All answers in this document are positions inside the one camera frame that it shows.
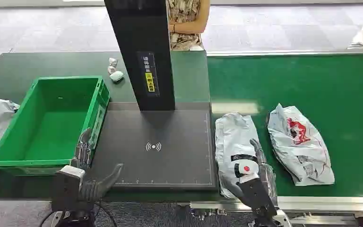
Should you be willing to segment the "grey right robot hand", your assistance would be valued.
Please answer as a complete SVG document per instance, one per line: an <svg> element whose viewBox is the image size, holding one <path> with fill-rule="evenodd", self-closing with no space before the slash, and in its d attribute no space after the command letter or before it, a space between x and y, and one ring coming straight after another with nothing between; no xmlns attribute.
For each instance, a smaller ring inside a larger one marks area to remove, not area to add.
<svg viewBox="0 0 363 227"><path fill-rule="evenodd" d="M278 206L277 201L277 188L276 188L276 175L270 164L267 163L265 153L261 144L255 140L250 139L250 144L254 147L256 157L259 165L259 177L265 187L274 206Z"/></svg>

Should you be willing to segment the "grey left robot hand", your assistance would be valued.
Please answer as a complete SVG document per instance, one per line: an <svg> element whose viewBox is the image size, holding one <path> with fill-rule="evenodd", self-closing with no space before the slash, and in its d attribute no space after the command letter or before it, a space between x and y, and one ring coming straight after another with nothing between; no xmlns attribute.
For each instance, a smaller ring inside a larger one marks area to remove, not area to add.
<svg viewBox="0 0 363 227"><path fill-rule="evenodd" d="M70 161L70 165L82 170L87 170L92 161L92 146L90 139L92 138L92 129L84 130L78 139L75 148L74 157ZM79 189L79 200L81 201L98 201L115 185L120 177L123 163L114 166L112 172L102 180L82 180Z"/></svg>

